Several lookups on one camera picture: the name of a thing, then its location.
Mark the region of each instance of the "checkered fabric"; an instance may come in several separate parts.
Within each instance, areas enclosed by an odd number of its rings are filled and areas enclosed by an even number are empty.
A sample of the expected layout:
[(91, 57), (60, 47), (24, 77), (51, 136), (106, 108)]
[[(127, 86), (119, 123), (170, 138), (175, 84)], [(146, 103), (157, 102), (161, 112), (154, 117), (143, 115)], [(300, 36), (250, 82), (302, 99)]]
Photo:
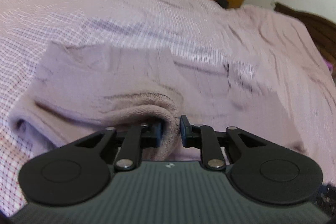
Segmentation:
[(26, 203), (18, 172), (43, 146), (13, 134), (8, 114), (51, 41), (169, 47), (194, 62), (224, 65), (244, 88), (277, 92), (308, 156), (326, 182), (336, 178), (336, 88), (295, 19), (256, 7), (224, 10), (211, 0), (0, 0), (0, 210), (8, 216)]

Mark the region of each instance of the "folded clothing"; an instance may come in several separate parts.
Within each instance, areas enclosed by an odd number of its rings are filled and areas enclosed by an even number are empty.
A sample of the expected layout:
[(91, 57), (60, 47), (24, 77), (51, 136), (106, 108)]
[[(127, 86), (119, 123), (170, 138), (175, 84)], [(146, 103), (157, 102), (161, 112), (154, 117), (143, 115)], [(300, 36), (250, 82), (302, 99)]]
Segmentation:
[[(251, 70), (257, 70), (258, 61), (251, 63)], [(179, 117), (186, 114), (192, 123), (217, 131), (238, 126), (304, 152), (277, 94), (243, 77), (253, 73), (242, 71), (239, 64), (229, 69), (192, 63), (173, 57), (168, 48), (51, 43), (11, 111), (9, 124), (17, 134), (40, 136), (61, 146), (103, 127), (157, 117), (165, 121), (162, 144), (144, 155), (164, 160), (181, 154)]]

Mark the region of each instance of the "screw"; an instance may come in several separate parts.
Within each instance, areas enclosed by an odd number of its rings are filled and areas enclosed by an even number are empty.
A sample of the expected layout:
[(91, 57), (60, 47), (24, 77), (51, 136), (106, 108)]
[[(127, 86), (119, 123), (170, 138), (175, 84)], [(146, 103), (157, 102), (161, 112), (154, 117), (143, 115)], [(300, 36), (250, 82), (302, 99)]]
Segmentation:
[(129, 168), (133, 165), (133, 161), (129, 159), (121, 159), (117, 161), (116, 165), (120, 168)]
[(212, 168), (220, 168), (224, 166), (224, 161), (219, 159), (212, 159), (208, 161), (208, 165)]

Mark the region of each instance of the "black object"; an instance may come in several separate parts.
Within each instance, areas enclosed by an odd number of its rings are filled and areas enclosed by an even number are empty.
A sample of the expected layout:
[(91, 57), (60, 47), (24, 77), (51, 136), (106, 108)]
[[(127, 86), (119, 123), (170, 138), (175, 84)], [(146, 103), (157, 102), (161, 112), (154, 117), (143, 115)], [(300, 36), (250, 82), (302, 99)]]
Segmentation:
[(330, 220), (312, 202), (323, 176), (308, 157), (236, 127), (215, 132), (210, 126), (191, 125), (182, 115), (183, 146), (199, 148), (201, 161), (142, 161), (144, 148), (159, 146), (162, 128), (158, 120), (135, 124), (125, 132), (106, 128), (30, 160), (19, 173), (28, 205), (12, 221), (322, 224)]
[(227, 0), (215, 0), (222, 8), (229, 8), (229, 2)]

